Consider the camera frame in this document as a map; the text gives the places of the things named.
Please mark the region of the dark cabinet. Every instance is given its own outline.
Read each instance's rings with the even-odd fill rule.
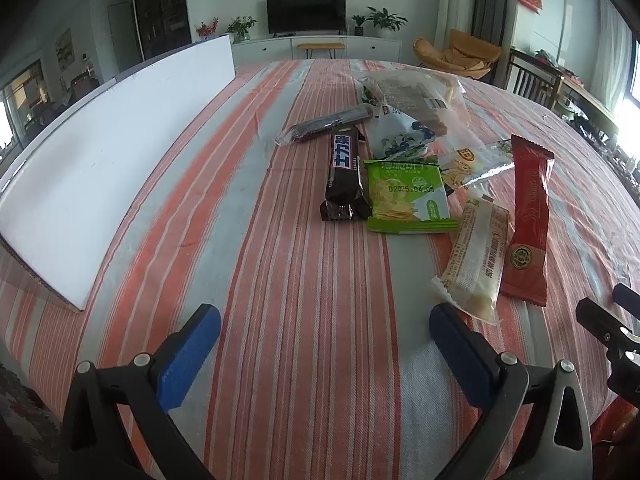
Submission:
[[[135,0],[145,59],[191,43],[187,0]]]

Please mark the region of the barcode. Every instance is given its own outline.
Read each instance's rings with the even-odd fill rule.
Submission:
[[[441,99],[425,99],[424,102],[427,103],[427,106],[432,109],[443,110],[447,108],[447,105]]]

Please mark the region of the potted plant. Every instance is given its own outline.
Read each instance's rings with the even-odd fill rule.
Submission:
[[[232,32],[235,35],[234,42],[249,40],[249,29],[252,28],[256,23],[258,23],[258,21],[254,20],[251,16],[238,16],[231,23],[229,23],[226,31]]]
[[[380,29],[381,38],[390,38],[393,32],[400,30],[408,20],[398,14],[389,14],[389,11],[382,8],[377,10],[375,7],[367,6],[371,14],[367,17],[367,21],[372,22],[374,27]]]
[[[201,22],[200,26],[196,28],[196,32],[201,39],[208,40],[209,38],[213,38],[217,28],[218,17],[216,16],[213,20],[211,20],[211,23],[209,25],[207,25],[207,23],[205,22]]]
[[[351,19],[356,22],[356,26],[353,28],[354,36],[364,36],[364,22],[367,21],[367,18],[361,14],[354,14]]]

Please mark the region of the black candy wrapper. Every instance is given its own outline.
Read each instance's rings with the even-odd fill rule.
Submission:
[[[371,216],[360,178],[359,130],[355,126],[331,131],[329,179],[320,216],[330,220],[366,220]]]

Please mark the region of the flower pot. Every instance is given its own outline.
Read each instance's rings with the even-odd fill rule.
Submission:
[[[385,40],[392,40],[395,37],[396,32],[390,28],[379,28],[378,37]]]

